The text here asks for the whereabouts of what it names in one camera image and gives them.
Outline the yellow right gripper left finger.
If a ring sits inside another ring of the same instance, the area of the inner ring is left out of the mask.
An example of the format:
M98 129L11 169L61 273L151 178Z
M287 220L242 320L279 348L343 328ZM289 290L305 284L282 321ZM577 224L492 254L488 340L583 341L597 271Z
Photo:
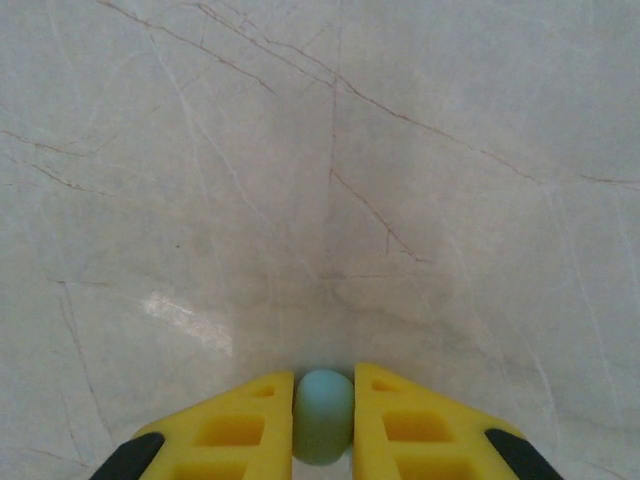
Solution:
M294 374L276 372L156 420L92 477L289 480L293 391Z

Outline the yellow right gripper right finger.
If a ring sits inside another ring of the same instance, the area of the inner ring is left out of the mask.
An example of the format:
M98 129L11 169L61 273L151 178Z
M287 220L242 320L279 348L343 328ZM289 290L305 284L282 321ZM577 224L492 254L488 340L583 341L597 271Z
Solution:
M558 479L508 422L371 363L355 367L355 479Z

